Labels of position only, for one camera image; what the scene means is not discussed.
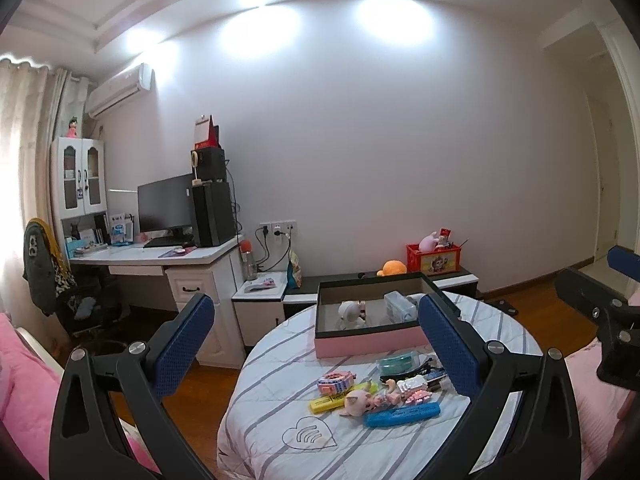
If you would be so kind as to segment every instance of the orange plush toy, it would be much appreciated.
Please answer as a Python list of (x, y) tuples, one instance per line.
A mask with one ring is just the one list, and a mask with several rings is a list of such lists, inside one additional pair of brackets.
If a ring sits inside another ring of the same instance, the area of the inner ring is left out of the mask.
[(382, 270), (378, 271), (379, 276), (393, 276), (395, 274), (406, 274), (406, 265), (398, 260), (389, 260)]

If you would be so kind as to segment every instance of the silver bolt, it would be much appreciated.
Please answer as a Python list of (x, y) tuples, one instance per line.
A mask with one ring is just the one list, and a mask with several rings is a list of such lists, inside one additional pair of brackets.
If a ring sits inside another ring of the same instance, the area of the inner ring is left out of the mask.
[(84, 359), (85, 355), (86, 352), (84, 351), (84, 348), (76, 348), (73, 352), (71, 352), (71, 360), (79, 361), (81, 359)]
[(562, 359), (562, 352), (557, 348), (550, 348), (547, 353), (549, 354), (549, 357), (551, 357), (554, 361), (559, 361), (560, 359)]
[(146, 349), (146, 345), (142, 341), (136, 341), (129, 345), (129, 353), (133, 355), (142, 354)]
[(504, 345), (500, 341), (489, 341), (486, 346), (492, 354), (504, 352)]

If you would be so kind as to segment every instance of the red plastic crate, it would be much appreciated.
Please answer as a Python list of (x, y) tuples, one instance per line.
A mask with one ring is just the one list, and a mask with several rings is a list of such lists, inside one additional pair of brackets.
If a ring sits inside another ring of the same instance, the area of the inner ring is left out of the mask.
[(418, 244), (410, 244), (406, 246), (406, 269), (427, 276), (457, 272), (460, 270), (460, 251), (462, 248), (454, 245), (444, 251), (421, 253)]

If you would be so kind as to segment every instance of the yellow marker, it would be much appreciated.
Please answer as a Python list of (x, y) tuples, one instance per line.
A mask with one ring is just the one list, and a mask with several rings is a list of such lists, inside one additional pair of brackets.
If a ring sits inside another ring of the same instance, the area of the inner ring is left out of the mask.
[(319, 399), (314, 399), (309, 403), (309, 409), (312, 413), (322, 413), (327, 412), (328, 410), (334, 410), (335, 408), (342, 408), (344, 406), (344, 398), (351, 390), (365, 390), (369, 387), (370, 393), (374, 394), (378, 390), (378, 385), (371, 381), (367, 381), (366, 383), (355, 384), (352, 386), (347, 392), (343, 394), (320, 397)]

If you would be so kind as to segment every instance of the computer monitor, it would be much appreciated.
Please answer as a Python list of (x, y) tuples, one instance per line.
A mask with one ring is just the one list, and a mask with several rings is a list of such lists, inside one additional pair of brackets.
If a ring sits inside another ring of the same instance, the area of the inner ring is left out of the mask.
[(173, 231), (173, 236), (165, 243), (160, 244), (161, 240), (155, 238), (149, 245), (172, 246), (187, 241), (182, 228), (191, 225), (189, 200), (192, 179), (188, 173), (138, 186), (140, 232)]

